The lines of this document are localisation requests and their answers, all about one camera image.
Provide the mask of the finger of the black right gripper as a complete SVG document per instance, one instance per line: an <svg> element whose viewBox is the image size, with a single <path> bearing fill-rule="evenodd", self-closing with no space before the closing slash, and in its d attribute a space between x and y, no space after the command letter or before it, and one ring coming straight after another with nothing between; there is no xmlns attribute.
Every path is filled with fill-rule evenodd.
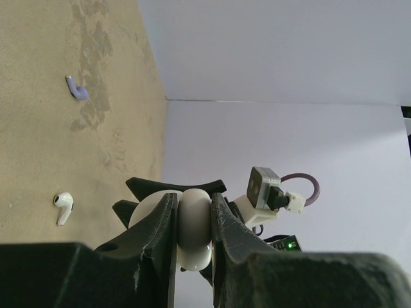
<svg viewBox="0 0 411 308"><path fill-rule="evenodd" d="M128 179L125 183L132 192L132 194L139 201L143 201L146 197L153 193L166 190L184 192L188 189L201 189L205 191L210 197L212 197L214 193L224 193L227 190L222 180L216 180L214 182L209 182L200 185L177 185L156 182L144 178L132 177Z"/></svg>
<svg viewBox="0 0 411 308"><path fill-rule="evenodd" d="M132 214L138 205L139 204L137 202L120 200L112 206L112 209L115 212L116 216L119 218L126 229L128 229Z"/></svg>

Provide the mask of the white earbud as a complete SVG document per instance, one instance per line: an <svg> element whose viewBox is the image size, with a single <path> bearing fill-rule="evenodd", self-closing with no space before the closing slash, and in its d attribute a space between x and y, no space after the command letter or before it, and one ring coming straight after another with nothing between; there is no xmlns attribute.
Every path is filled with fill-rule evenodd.
<svg viewBox="0 0 411 308"><path fill-rule="evenodd" d="M59 208L57 225L63 226L73 211L73 196L69 192L62 192L53 198L53 203Z"/></svg>

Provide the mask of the white charging case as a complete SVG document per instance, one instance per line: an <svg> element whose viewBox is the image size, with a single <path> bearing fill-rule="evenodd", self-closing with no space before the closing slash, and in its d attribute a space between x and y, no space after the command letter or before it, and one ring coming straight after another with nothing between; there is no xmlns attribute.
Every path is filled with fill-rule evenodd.
<svg viewBox="0 0 411 308"><path fill-rule="evenodd" d="M211 197L201 189L163 190L143 199L133 211L129 227L147 217L167 193L177 195L177 262L187 271L205 269L211 261Z"/></svg>

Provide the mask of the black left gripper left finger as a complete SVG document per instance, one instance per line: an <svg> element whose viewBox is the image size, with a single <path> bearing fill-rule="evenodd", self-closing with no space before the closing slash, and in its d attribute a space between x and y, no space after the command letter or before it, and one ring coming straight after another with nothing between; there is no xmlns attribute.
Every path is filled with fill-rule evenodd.
<svg viewBox="0 0 411 308"><path fill-rule="evenodd" d="M119 236L1 246L2 307L173 307L177 195Z"/></svg>

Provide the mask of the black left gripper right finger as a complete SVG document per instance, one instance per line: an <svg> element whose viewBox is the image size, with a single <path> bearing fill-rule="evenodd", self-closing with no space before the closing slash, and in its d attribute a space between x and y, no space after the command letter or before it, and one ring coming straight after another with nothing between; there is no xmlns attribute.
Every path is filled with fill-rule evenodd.
<svg viewBox="0 0 411 308"><path fill-rule="evenodd" d="M374 253L280 252L216 193L211 204L215 307L410 307L401 267Z"/></svg>

